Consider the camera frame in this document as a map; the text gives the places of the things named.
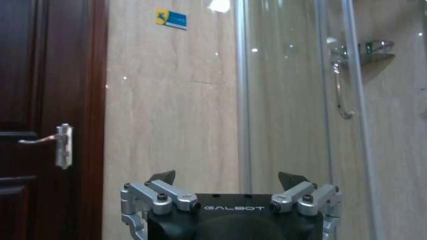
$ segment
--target glass panel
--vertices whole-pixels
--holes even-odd
[[[360,105],[359,46],[352,1],[322,1],[322,46],[331,145],[331,180],[344,193],[338,239],[375,239]]]
[[[323,68],[314,0],[245,1],[251,186],[278,172],[330,182]]]

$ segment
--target silver metal bracket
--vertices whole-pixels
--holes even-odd
[[[315,185],[308,181],[303,181],[286,192],[274,194],[271,196],[272,210],[278,213],[290,212],[299,198],[302,198],[307,194],[311,194],[314,191]]]
[[[148,183],[148,187],[159,193],[165,193],[172,198],[179,210],[193,212],[200,208],[196,194],[181,191],[177,187],[167,184],[164,181],[153,180]]]
[[[343,211],[343,193],[338,187],[326,184],[311,195],[302,197],[298,211],[307,216],[323,214],[323,240],[332,240]]]
[[[37,140],[19,140],[20,144],[33,145],[56,141],[55,164],[67,169],[73,164],[73,127],[67,123],[56,127],[56,134]]]
[[[164,192],[155,192],[149,187],[128,183],[120,191],[121,221],[129,226],[135,240],[147,240],[148,211],[165,215],[172,210],[172,199]]]

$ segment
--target logo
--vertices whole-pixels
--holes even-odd
[[[261,211],[264,206],[205,206],[204,210],[209,211]]]
[[[159,8],[155,11],[155,23],[164,25],[167,24],[168,18],[169,18],[169,10],[164,8]]]

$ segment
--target screw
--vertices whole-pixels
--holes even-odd
[[[157,200],[159,200],[159,201],[165,201],[165,200],[168,200],[168,196],[164,194],[164,192],[161,192],[161,193],[157,194]]]
[[[272,203],[269,204],[269,209],[271,209],[275,213],[279,212],[280,206],[278,205],[276,202],[272,202]]]
[[[181,198],[183,198],[183,199],[189,199],[192,196],[193,196],[192,194],[184,194],[184,195],[181,196]]]
[[[302,200],[307,203],[312,203],[314,202],[314,196],[307,194],[306,196],[302,197]]]

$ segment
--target robotic hand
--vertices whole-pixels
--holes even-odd
[[[135,240],[332,240],[343,194],[279,172],[278,194],[195,194],[172,186],[175,171],[120,191],[121,221]]]

